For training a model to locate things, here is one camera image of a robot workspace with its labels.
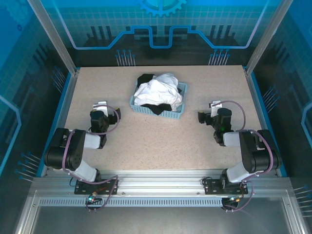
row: black cloth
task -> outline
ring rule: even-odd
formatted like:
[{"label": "black cloth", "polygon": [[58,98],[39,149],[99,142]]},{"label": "black cloth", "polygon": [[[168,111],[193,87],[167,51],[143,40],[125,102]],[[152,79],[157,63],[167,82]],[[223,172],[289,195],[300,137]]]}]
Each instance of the black cloth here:
[{"label": "black cloth", "polygon": [[163,111],[172,111],[171,105],[169,104],[160,104],[158,106],[156,105],[151,105],[151,104],[144,104],[141,105],[143,107],[149,108],[155,115],[160,115]]},{"label": "black cloth", "polygon": [[143,74],[137,79],[137,86],[136,88],[138,89],[141,84],[143,83],[148,83],[153,79],[154,74]]}]

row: blue wall panel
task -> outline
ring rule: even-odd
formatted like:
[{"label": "blue wall panel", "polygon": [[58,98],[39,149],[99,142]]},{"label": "blue wall panel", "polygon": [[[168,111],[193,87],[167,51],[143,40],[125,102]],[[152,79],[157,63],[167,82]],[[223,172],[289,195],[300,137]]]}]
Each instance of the blue wall panel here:
[{"label": "blue wall panel", "polygon": [[130,54],[118,54],[129,49],[136,65],[213,65],[222,54],[220,65],[246,65],[279,2],[44,0],[43,5],[77,66],[134,65],[126,59]]},{"label": "blue wall panel", "polygon": [[0,21],[0,233],[10,234],[68,72],[26,1],[1,1]]},{"label": "blue wall panel", "polygon": [[294,0],[255,76],[294,187],[312,186],[312,2]]}]

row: glass panel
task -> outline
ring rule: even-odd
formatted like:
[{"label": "glass panel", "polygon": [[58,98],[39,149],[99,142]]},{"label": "glass panel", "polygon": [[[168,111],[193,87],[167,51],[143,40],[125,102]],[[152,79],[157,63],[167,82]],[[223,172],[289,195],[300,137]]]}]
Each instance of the glass panel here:
[{"label": "glass panel", "polygon": [[304,216],[312,224],[312,2],[294,0],[254,70]]},{"label": "glass panel", "polygon": [[107,207],[94,215],[84,208],[41,207],[33,233],[55,234],[60,230],[62,233],[291,233],[281,200],[265,198],[251,200],[242,212],[234,214],[204,207]]},{"label": "glass panel", "polygon": [[280,0],[43,0],[76,66],[246,65]]},{"label": "glass panel", "polygon": [[0,232],[10,234],[38,170],[68,72],[26,1],[0,6]]}]

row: speckled countertop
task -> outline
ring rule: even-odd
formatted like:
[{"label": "speckled countertop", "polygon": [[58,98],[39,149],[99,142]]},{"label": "speckled countertop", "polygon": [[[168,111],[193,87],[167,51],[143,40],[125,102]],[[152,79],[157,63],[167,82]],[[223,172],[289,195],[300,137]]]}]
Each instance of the speckled countertop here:
[{"label": "speckled countertop", "polygon": [[[188,84],[181,119],[135,113],[129,101],[136,79],[143,73],[167,72]],[[198,123],[197,112],[209,110],[212,100],[237,101],[246,111],[246,129],[260,129],[241,66],[83,67],[65,127],[89,129],[92,105],[101,100],[119,107],[122,120],[107,135],[102,150],[84,150],[84,160],[100,170],[223,169],[235,165],[241,158],[240,149],[219,146],[213,128]],[[232,128],[239,129],[241,110],[234,104],[223,106],[232,110]]]}]

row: clothing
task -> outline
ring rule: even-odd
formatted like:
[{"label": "clothing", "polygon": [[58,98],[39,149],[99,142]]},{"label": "clothing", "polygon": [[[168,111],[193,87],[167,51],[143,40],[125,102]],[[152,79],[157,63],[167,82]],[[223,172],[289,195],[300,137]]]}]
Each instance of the clothing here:
[{"label": "clothing", "polygon": [[[152,74],[144,75],[145,80],[147,80]],[[135,92],[135,105],[151,104],[158,106],[160,104],[169,104],[172,111],[177,111],[177,108],[182,105],[182,96],[177,89],[177,85],[178,80],[173,74],[166,73],[159,77],[153,76],[149,82],[140,84]]]},{"label": "clothing", "polygon": [[143,107],[149,108],[155,115],[160,115],[163,111],[172,111],[171,105],[169,104],[160,104],[158,106],[156,105],[151,105],[151,104],[144,104],[141,105]]},{"label": "clothing", "polygon": [[137,86],[136,88],[138,89],[141,84],[143,83],[148,83],[153,79],[155,75],[154,74],[143,74],[137,79]]}]

